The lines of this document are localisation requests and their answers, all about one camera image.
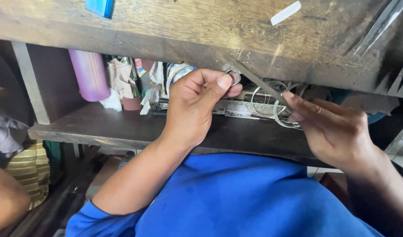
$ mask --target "striped fabric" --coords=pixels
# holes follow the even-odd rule
[[[26,140],[24,150],[15,155],[5,169],[29,192],[30,210],[41,204],[49,191],[49,159],[42,144],[42,140]]]

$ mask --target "forearm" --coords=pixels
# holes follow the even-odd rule
[[[403,178],[386,154],[363,172],[348,173],[358,217],[385,236],[403,236]]]
[[[0,230],[24,215],[29,206],[29,194],[0,168]]]
[[[149,205],[190,148],[158,138],[110,177],[93,198],[109,214],[125,215]]]

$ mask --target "hand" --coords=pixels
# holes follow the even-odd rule
[[[236,74],[196,69],[173,83],[161,138],[188,150],[199,145],[210,128],[215,104],[241,93],[242,85],[231,86],[233,80]]]
[[[366,113],[324,100],[310,103],[291,92],[283,97],[293,109],[289,120],[299,123],[321,161],[354,174],[387,163],[388,156],[371,141]]]

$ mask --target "blue sleeve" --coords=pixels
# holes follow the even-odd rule
[[[66,237],[135,236],[135,226],[144,209],[129,215],[110,215],[88,201],[68,221]]]

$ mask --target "purple bottle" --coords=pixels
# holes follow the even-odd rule
[[[101,101],[109,97],[102,55],[80,50],[68,50],[77,77],[81,96],[87,101]]]

